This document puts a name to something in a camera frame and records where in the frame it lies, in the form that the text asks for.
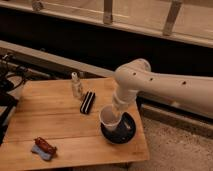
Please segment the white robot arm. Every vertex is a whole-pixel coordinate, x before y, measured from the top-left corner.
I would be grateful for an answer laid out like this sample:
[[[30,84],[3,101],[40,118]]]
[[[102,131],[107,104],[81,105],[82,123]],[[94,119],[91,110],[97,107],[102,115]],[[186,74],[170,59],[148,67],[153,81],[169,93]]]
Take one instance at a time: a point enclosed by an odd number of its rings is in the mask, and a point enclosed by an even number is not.
[[[126,110],[142,91],[213,119],[213,77],[154,73],[149,62],[139,58],[119,66],[114,79],[117,88],[112,103],[117,110]]]

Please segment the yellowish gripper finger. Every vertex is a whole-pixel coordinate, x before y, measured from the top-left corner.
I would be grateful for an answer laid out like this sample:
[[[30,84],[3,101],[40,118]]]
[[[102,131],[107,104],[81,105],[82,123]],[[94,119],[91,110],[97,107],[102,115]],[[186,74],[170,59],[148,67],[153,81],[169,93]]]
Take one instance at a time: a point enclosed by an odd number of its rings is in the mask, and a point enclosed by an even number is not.
[[[119,110],[115,107],[112,108],[112,113],[115,117],[115,121],[120,121],[121,118],[122,118],[122,115],[123,115],[123,111],[122,110]]]

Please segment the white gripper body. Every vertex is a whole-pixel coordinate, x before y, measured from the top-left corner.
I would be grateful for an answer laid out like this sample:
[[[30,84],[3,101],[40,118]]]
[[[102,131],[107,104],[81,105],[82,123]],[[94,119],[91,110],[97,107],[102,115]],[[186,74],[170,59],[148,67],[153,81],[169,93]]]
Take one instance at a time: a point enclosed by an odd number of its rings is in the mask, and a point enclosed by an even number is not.
[[[126,111],[134,102],[134,93],[131,91],[115,91],[112,96],[113,106],[118,111]]]

